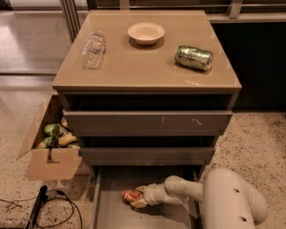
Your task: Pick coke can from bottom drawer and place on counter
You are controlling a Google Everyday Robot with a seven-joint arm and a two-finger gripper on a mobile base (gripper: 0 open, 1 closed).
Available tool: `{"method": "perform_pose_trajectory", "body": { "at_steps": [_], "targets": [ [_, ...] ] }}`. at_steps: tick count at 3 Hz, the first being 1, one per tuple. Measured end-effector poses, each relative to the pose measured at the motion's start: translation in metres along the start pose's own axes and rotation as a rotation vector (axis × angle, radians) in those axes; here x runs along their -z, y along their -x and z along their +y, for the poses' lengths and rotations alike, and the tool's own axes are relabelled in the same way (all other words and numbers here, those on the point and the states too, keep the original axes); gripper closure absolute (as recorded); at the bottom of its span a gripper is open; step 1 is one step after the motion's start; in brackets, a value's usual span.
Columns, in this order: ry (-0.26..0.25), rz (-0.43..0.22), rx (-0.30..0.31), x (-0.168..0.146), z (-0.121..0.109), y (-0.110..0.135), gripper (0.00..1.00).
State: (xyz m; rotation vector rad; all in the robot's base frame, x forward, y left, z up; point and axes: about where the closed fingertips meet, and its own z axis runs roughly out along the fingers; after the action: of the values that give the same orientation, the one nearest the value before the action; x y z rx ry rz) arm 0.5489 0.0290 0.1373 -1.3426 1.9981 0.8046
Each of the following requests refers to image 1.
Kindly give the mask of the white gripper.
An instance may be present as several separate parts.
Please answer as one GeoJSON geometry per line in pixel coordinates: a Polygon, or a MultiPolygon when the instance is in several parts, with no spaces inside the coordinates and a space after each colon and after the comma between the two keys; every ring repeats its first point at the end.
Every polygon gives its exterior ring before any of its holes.
{"type": "Polygon", "coordinates": [[[143,198],[131,202],[131,206],[136,209],[145,208],[148,204],[155,206],[161,203],[168,203],[170,201],[170,197],[165,190],[163,183],[153,183],[148,186],[142,185],[136,187],[135,191],[143,194],[143,198]]]}

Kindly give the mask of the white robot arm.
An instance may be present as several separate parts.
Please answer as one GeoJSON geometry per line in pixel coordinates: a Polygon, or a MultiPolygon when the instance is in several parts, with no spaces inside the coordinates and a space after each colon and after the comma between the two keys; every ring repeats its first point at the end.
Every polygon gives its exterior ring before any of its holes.
{"type": "Polygon", "coordinates": [[[133,208],[198,201],[203,204],[205,229],[255,229],[269,214],[266,198],[227,168],[213,169],[203,183],[169,176],[163,183],[124,191],[122,199],[133,208]]]}

